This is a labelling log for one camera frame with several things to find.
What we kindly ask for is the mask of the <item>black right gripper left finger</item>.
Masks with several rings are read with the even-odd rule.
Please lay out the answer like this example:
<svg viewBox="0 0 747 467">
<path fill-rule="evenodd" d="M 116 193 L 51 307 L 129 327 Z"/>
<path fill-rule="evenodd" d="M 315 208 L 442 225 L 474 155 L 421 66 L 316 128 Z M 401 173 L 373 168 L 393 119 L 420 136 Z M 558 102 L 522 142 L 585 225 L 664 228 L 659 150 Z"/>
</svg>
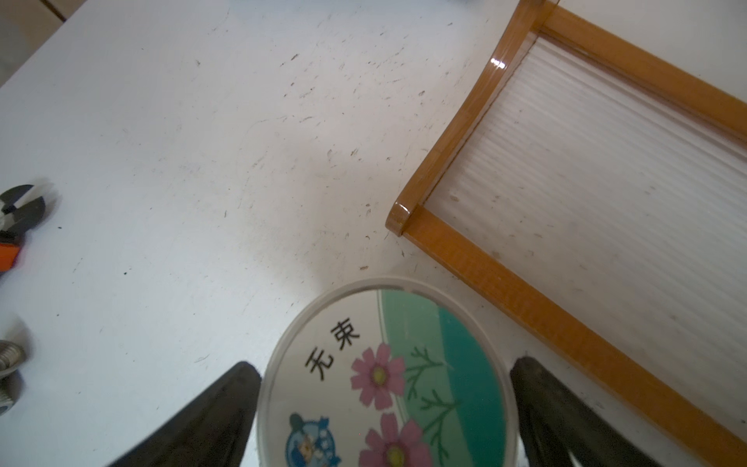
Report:
<svg viewBox="0 0 747 467">
<path fill-rule="evenodd" d="M 262 378 L 238 362 L 115 466 L 239 466 L 257 412 Z"/>
</svg>

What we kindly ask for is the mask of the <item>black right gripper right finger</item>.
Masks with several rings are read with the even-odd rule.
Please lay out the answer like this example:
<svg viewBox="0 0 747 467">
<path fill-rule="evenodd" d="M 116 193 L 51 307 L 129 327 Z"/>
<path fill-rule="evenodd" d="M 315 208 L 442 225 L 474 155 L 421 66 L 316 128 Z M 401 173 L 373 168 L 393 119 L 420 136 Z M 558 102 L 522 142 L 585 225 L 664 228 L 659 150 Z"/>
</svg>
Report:
<svg viewBox="0 0 747 467">
<path fill-rule="evenodd" d="M 531 466 L 656 466 L 536 359 L 522 357 L 510 377 L 519 434 Z"/>
</svg>

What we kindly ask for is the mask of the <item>flower lid seed jar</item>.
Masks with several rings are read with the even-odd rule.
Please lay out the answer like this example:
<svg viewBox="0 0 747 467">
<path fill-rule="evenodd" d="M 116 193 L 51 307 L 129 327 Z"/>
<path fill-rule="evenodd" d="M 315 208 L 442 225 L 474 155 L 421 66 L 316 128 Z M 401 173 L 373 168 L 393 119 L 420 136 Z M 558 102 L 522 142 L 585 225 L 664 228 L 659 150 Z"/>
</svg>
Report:
<svg viewBox="0 0 747 467">
<path fill-rule="evenodd" d="M 264 466 L 513 466 L 508 372 L 463 307 L 426 284 L 360 280 L 280 338 L 257 416 Z"/>
</svg>

